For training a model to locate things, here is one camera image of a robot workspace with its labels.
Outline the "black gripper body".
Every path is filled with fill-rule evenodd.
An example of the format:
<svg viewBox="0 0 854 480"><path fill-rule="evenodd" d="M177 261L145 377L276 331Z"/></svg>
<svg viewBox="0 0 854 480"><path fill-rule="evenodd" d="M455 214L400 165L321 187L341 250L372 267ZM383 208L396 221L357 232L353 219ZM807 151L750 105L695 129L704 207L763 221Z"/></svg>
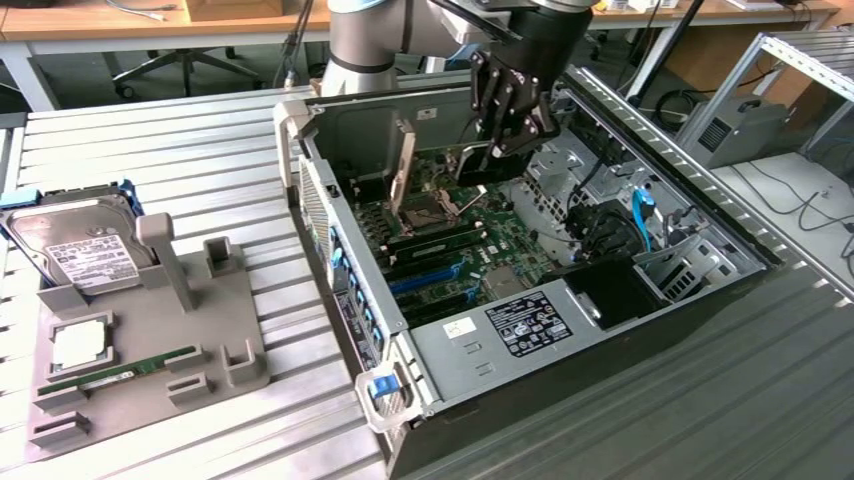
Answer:
<svg viewBox="0 0 854 480"><path fill-rule="evenodd" d="M563 12L537 7L511 14L508 28L520 39L504 45L504 64L549 89L592 20L592 11Z"/></svg>

